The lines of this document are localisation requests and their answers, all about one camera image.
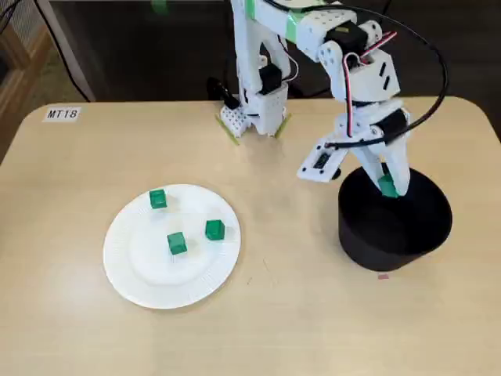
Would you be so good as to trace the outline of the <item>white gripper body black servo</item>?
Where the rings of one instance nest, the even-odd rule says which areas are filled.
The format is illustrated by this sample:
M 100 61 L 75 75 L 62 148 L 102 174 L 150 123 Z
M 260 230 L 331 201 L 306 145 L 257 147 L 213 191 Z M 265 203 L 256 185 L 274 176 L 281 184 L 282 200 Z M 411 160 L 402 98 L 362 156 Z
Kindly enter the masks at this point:
M 355 107 L 336 120 L 332 151 L 406 152 L 410 120 L 399 99 Z

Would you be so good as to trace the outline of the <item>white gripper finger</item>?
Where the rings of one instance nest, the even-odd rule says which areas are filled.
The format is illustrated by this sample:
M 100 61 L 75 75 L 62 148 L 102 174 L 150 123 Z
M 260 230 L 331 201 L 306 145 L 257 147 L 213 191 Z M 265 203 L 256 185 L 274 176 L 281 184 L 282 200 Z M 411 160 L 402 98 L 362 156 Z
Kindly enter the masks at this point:
M 380 158 L 367 146 L 359 147 L 356 150 L 356 157 L 373 185 L 381 192 L 379 180 L 384 177 L 384 170 Z
M 407 136 L 400 136 L 386 145 L 385 161 L 398 195 L 406 195 L 410 170 L 407 158 Z

